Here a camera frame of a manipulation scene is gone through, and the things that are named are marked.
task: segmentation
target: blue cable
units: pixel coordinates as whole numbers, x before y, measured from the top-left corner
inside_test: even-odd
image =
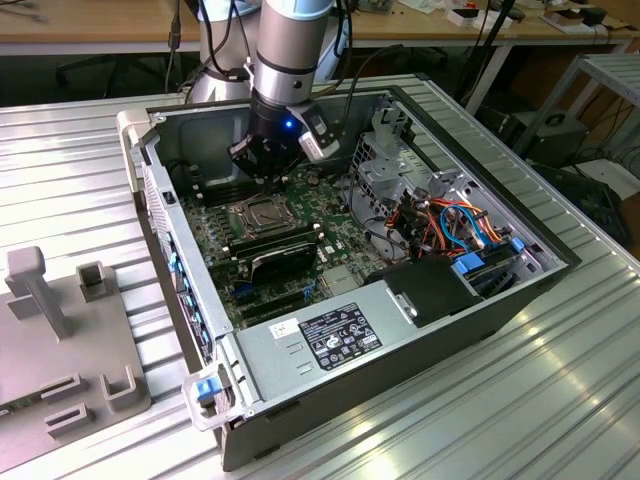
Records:
[[[460,245],[462,248],[464,248],[464,251],[469,253],[469,248],[465,245],[464,242],[462,242],[461,240],[458,240],[457,238],[455,238],[453,235],[451,235],[451,233],[449,233],[449,229],[447,228],[447,220],[445,217],[445,212],[447,211],[447,209],[445,208],[442,213],[440,214],[440,226],[442,227],[442,232],[444,233],[445,237],[447,237],[449,240],[451,240],[453,243]]]
[[[467,210],[464,207],[461,207],[460,205],[450,205],[448,207],[446,207],[444,210],[442,210],[442,213],[440,214],[440,226],[442,227],[442,230],[444,232],[444,234],[446,235],[446,237],[451,240],[452,242],[461,245],[465,252],[468,252],[469,249],[467,248],[467,246],[461,242],[460,240],[456,239],[453,237],[453,235],[451,235],[451,233],[449,232],[449,229],[446,227],[446,211],[449,208],[453,208],[454,210],[458,210],[460,212],[462,212],[462,214],[464,216],[466,216],[469,219],[469,222],[471,222],[471,225],[473,226],[473,229],[475,230],[476,234],[478,235],[478,237],[480,238],[480,240],[482,240],[482,242],[485,245],[493,245],[494,242],[491,241],[491,239],[488,237],[488,235],[486,233],[484,233],[482,230],[480,230],[480,227],[478,227],[478,223],[476,222],[476,220],[473,218],[473,215],[471,214],[471,212],[469,210]]]

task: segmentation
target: black cable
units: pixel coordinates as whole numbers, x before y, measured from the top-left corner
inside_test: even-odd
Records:
[[[347,205],[349,207],[349,213],[351,214],[351,218],[356,223],[356,225],[359,225],[361,228],[365,229],[372,236],[380,238],[380,239],[388,242],[389,245],[391,245],[392,247],[396,246],[396,247],[400,248],[401,250],[407,251],[407,247],[405,247],[404,245],[401,245],[398,242],[396,242],[395,240],[391,240],[390,238],[385,237],[384,235],[380,235],[379,233],[368,229],[367,227],[365,227],[365,225],[360,220],[358,220],[358,218],[356,217],[355,213],[353,213],[353,189],[354,189],[355,183],[356,183],[356,173],[353,172],[353,175],[351,176],[351,182],[349,184],[349,203]]]
[[[338,33],[336,34],[336,43],[333,44],[333,54],[337,58],[340,58],[342,54],[338,52],[338,45],[340,45],[340,37],[342,35],[342,27],[344,24],[344,10],[342,9],[342,0],[336,0],[336,8],[338,9]]]
[[[598,144],[598,148],[602,148],[602,146],[609,141],[609,137],[615,133],[614,130],[616,129],[616,123],[618,122],[618,116],[620,115],[620,112],[622,111],[622,103],[623,103],[623,99],[622,99],[622,97],[620,97],[620,104],[618,105],[618,111],[615,114],[615,118],[613,119],[613,123],[611,124],[611,128],[609,129],[609,133],[607,133],[604,136],[604,138],[602,139],[602,141]]]
[[[514,3],[515,0],[505,0],[503,2],[502,8],[500,9],[500,14],[496,19],[496,22],[493,24],[493,27],[491,27],[491,31],[489,32],[487,39],[484,41],[482,48],[480,48],[479,50],[474,49],[471,52],[469,61],[465,64],[465,67],[462,71],[461,81],[458,83],[458,86],[456,87],[456,91],[454,93],[453,98],[457,102],[460,102],[462,100],[462,97],[467,90],[467,85],[470,83],[470,79],[473,76],[473,72],[478,68],[483,68],[485,59],[488,57],[491,51],[493,41],[498,36],[500,28],[502,28],[502,24],[504,23],[505,18],[507,18],[507,14],[513,7]]]
[[[171,52],[169,52],[169,62],[167,65],[167,73],[164,76],[164,93],[169,93],[169,77],[171,75],[171,68],[173,67],[173,56],[175,55],[176,51],[175,50],[171,50]]]
[[[480,44],[480,39],[482,38],[482,32],[484,32],[484,26],[487,23],[487,17],[488,16],[489,16],[489,3],[487,3],[487,8],[484,11],[484,18],[482,20],[482,26],[480,27],[480,31],[478,32],[478,36],[476,37],[476,43],[473,45],[473,48],[471,49],[471,54],[469,54],[469,58],[467,59],[467,62],[465,64],[465,67],[463,67],[463,70],[466,68],[466,65],[469,64],[469,61],[471,60],[471,55],[478,48],[478,45]],[[481,75],[482,75],[481,73],[478,74],[477,80],[480,79]],[[455,91],[458,91],[458,88],[460,88],[460,83],[462,82],[462,79],[463,79],[463,75],[460,75],[458,77],[458,81],[456,83]]]
[[[351,87],[349,87],[349,93],[347,94],[347,99],[344,105],[344,113],[342,114],[342,120],[340,121],[341,128],[344,128],[344,126],[347,124],[347,118],[349,117],[349,110],[351,110],[351,100],[353,99],[353,92],[356,89],[356,84],[358,83],[358,80],[360,78],[360,75],[362,74],[362,71],[364,70],[364,67],[366,67],[367,64],[374,58],[382,54],[386,55],[387,53],[390,53],[394,50],[398,50],[400,48],[405,48],[405,47],[403,45],[390,45],[388,47],[381,48],[380,50],[369,55],[369,57],[364,62],[362,62],[362,65],[360,65],[360,68],[358,69],[355,76],[353,77],[353,80],[351,81]]]
[[[344,62],[344,68],[342,69],[342,72],[340,73],[340,78],[338,78],[338,81],[336,83],[334,83],[333,85],[329,85],[326,88],[323,88],[319,92],[315,92],[311,94],[311,97],[310,97],[311,100],[316,100],[320,97],[323,97],[325,95],[329,95],[330,93],[335,92],[338,89],[338,87],[342,85],[342,82],[344,82],[347,76],[347,73],[349,71],[349,67],[351,66],[351,58],[353,56],[353,19],[351,18],[351,9],[349,8],[348,4],[346,5],[346,12],[347,12],[347,26],[349,27],[349,35],[347,37],[349,49],[347,50],[347,59]]]
[[[169,62],[167,64],[167,73],[164,76],[164,93],[169,93],[169,77],[173,68],[173,57],[176,50],[180,48],[180,40],[182,38],[182,25],[180,23],[180,0],[175,0],[173,5],[173,19],[171,20],[171,29],[169,30]]]
[[[589,110],[591,108],[591,106],[593,105],[593,103],[602,96],[602,93],[604,92],[604,89],[600,89],[598,90],[598,93],[596,93],[591,100],[589,100],[589,102],[587,102],[587,104],[585,105],[585,107],[582,109],[582,113],[580,113],[580,116],[578,117],[578,120],[582,119],[584,117],[584,114],[587,113],[587,110]]]
[[[209,14],[207,13],[207,7],[204,4],[204,0],[199,0],[198,3],[200,4],[200,10],[202,11],[202,19],[204,20],[204,28],[207,31],[207,48],[209,49],[209,59],[211,60],[211,63],[213,64],[215,69],[218,70],[218,72],[223,77],[229,78],[229,72],[227,70],[223,69],[222,67],[220,67],[220,65],[218,64],[218,61],[216,60],[216,52],[213,49],[213,33],[211,32],[211,22],[209,21]],[[234,5],[235,5],[235,2],[233,2],[233,1],[229,2],[229,16],[227,18],[227,29],[225,31],[225,36],[224,36],[223,41],[221,42],[219,48],[222,48],[224,43],[226,43],[227,38],[229,38],[229,31],[231,30],[231,19],[233,18],[233,6]]]
[[[247,32],[244,31],[244,25],[242,24],[242,18],[240,18],[238,6],[236,5],[235,0],[231,0],[231,4],[233,5],[233,11],[236,12],[236,17],[238,18],[238,24],[240,25],[240,32],[242,33],[242,41],[244,42],[244,48],[247,51],[247,57],[250,57],[251,49],[249,48],[249,40],[247,40]]]

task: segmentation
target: wooden desk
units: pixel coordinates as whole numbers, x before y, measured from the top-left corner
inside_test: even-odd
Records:
[[[499,33],[494,42],[497,48],[466,105],[471,114],[475,114],[480,107],[514,46],[613,44],[613,52],[623,53],[638,36],[637,32],[628,29],[616,30],[610,35],[604,31],[566,34],[542,20],[540,10],[520,9],[526,18],[520,23],[514,22],[510,28]],[[392,13],[386,16],[355,14],[353,30],[356,47],[384,47],[400,42],[415,47],[470,46],[478,38],[478,29],[454,25],[446,19],[444,11],[436,10],[425,15],[400,3],[396,3]],[[583,96],[588,98],[593,88],[593,85],[589,85]]]
[[[40,13],[49,18],[39,24],[27,18],[0,13],[0,55],[55,55],[142,53],[168,51],[167,37],[173,11],[169,0],[37,0]],[[198,23],[182,5],[180,51],[199,51]],[[636,37],[629,30],[567,35],[540,19],[539,10],[522,9],[526,18],[498,35],[498,47],[473,92],[467,110],[475,113],[489,91],[511,48],[516,45],[615,44],[624,52]],[[393,13],[353,15],[354,45],[384,47],[470,46],[478,30],[460,28],[436,10],[429,15],[396,3]]]
[[[540,18],[541,10],[520,8],[526,18],[514,22],[511,27],[498,34],[495,44],[623,44],[636,36],[630,30],[612,32],[611,38],[605,33],[594,36],[593,32],[571,34],[561,32]],[[396,3],[389,15],[356,12],[353,15],[355,44],[358,47],[377,47],[402,41],[413,46],[455,46],[474,44],[478,37],[475,27],[458,27],[446,19],[446,13],[436,10],[428,15]]]
[[[48,23],[0,13],[0,55],[168,51],[168,0],[35,0]],[[27,9],[16,11],[31,12]],[[181,51],[198,51],[198,23],[182,3]]]

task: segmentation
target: table leg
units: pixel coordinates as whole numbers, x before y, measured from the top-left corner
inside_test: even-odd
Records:
[[[475,115],[482,104],[482,100],[487,95],[489,88],[493,84],[493,81],[496,79],[498,72],[502,68],[507,56],[509,56],[509,52],[511,51],[511,45],[506,44],[496,48],[496,51],[491,56],[491,60],[487,65],[482,77],[476,84],[473,92],[471,93],[471,98],[467,103],[465,109],[471,115]]]
[[[616,45],[611,51],[611,53],[625,53],[628,46],[629,46],[629,42]],[[600,83],[597,80],[594,80],[594,79],[589,80],[589,83],[587,84],[586,87],[584,87],[582,92],[580,92],[580,95],[578,95],[578,98],[576,98],[573,101],[567,113],[577,118],[582,113],[582,110],[584,109],[584,106],[586,105],[587,101],[595,93],[596,88],[598,88],[598,85],[600,85]]]
[[[520,139],[514,145],[513,151],[517,155],[524,154],[525,150],[529,146],[529,143],[531,142],[531,140],[533,140],[533,137],[535,137],[538,129],[549,115],[549,112],[551,112],[551,109],[558,104],[562,96],[567,91],[567,88],[571,86],[576,76],[578,75],[579,62],[581,61],[581,57],[576,57],[573,62],[571,62],[571,65],[569,65],[569,68],[564,73],[564,75],[560,77],[560,80],[558,81],[558,83],[556,83],[556,86],[553,87],[553,90],[551,90],[551,93],[542,104],[540,110],[536,112],[533,121],[529,124],[529,126],[520,136]]]

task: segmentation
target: robotic arm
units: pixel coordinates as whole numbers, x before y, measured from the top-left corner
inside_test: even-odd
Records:
[[[246,66],[251,76],[249,126],[245,138],[228,150],[265,191],[304,154],[317,161],[338,150],[338,132],[310,100],[332,5],[333,0],[262,4],[255,62]]]

